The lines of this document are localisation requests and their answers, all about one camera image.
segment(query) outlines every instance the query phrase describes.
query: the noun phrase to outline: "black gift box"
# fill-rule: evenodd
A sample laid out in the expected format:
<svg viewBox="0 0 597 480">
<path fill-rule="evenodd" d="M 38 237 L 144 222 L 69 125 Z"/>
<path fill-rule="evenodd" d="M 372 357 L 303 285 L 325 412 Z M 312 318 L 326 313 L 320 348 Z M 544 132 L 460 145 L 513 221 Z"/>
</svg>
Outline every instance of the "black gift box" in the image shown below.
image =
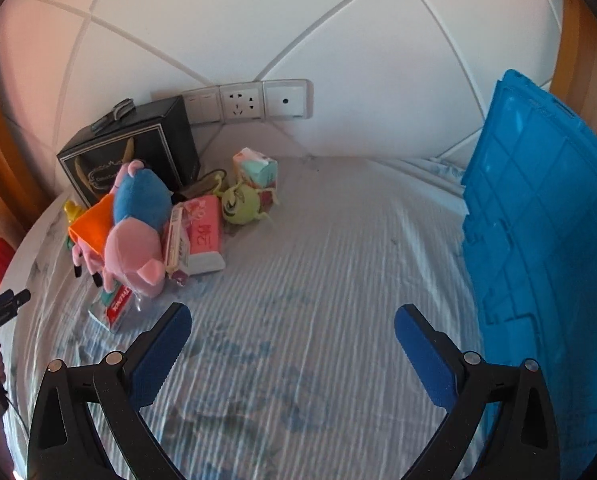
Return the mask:
<svg viewBox="0 0 597 480">
<path fill-rule="evenodd" d="M 110 191 L 123 162 L 144 160 L 171 191 L 194 182 L 200 168 L 181 96 L 135 108 L 125 100 L 80 130 L 57 157 L 88 206 Z"/>
</svg>

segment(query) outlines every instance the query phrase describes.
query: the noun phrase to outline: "yellow toy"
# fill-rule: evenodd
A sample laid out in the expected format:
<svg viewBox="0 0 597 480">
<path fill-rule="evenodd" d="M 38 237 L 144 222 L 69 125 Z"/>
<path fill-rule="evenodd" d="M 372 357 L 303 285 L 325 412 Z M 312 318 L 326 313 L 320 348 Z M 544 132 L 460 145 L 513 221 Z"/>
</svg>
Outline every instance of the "yellow toy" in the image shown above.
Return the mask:
<svg viewBox="0 0 597 480">
<path fill-rule="evenodd" d="M 76 220 L 80 215 L 82 215 L 85 212 L 85 209 L 80 207 L 73 200 L 68 200 L 63 204 L 63 211 L 65 211 L 65 214 L 67 216 L 67 224 L 71 225 L 74 223 L 74 220 Z"/>
<path fill-rule="evenodd" d="M 218 185 L 213 193 L 221 199 L 223 218 L 226 222 L 234 225 L 245 225 L 252 220 L 261 220 L 270 216 L 261 212 L 261 193 L 269 191 L 272 193 L 272 200 L 278 203 L 276 190 L 274 188 L 254 189 L 245 184 L 242 180 L 226 191 L 221 191 L 223 179 L 216 175 Z"/>
</svg>

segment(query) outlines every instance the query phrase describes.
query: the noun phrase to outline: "blue plush toy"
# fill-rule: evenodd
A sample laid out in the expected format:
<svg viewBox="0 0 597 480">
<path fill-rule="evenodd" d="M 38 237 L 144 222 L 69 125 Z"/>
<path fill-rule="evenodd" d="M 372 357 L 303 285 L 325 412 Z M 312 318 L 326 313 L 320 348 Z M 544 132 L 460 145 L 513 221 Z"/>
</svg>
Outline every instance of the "blue plush toy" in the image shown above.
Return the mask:
<svg viewBox="0 0 597 480">
<path fill-rule="evenodd" d="M 142 167 L 137 160 L 131 164 Z M 118 185 L 114 197 L 114 225 L 125 218 L 136 218 L 160 233 L 172 213 L 170 192 L 152 170 L 135 171 L 137 169 L 130 167 Z"/>
</svg>

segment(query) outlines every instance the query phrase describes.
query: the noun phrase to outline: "green alien toy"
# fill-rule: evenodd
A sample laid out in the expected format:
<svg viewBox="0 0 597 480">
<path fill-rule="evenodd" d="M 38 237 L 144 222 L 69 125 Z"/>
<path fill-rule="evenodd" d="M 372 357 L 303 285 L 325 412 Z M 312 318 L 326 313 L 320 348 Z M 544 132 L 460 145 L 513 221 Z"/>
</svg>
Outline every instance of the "green alien toy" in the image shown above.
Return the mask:
<svg viewBox="0 0 597 480">
<path fill-rule="evenodd" d="M 222 178 L 216 175 L 218 185 L 213 193 L 221 199 L 223 218 L 226 222 L 234 225 L 245 225 L 252 220 L 261 220 L 270 216 L 261 212 L 261 193 L 269 191 L 272 193 L 272 200 L 278 203 L 276 190 L 274 188 L 254 189 L 240 181 L 226 191 L 221 191 Z"/>
</svg>

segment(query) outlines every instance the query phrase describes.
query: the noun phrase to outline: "cable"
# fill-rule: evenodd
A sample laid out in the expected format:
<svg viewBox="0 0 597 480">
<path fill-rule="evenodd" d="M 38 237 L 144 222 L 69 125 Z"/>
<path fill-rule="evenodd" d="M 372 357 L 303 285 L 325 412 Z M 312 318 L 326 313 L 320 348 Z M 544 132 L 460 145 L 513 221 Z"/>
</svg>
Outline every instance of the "cable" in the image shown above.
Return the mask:
<svg viewBox="0 0 597 480">
<path fill-rule="evenodd" d="M 12 409 L 14 410 L 14 413 L 16 413 L 16 419 L 19 421 L 22 430 L 25 433 L 25 441 L 28 444 L 30 442 L 30 430 L 28 430 L 27 425 L 25 424 L 25 421 L 22 420 L 22 416 L 21 413 L 19 413 L 19 410 L 16 409 L 16 407 L 14 406 L 14 404 L 12 403 L 12 401 L 10 400 L 9 397 L 7 398 L 7 402 L 9 402 L 10 406 L 12 407 Z"/>
</svg>

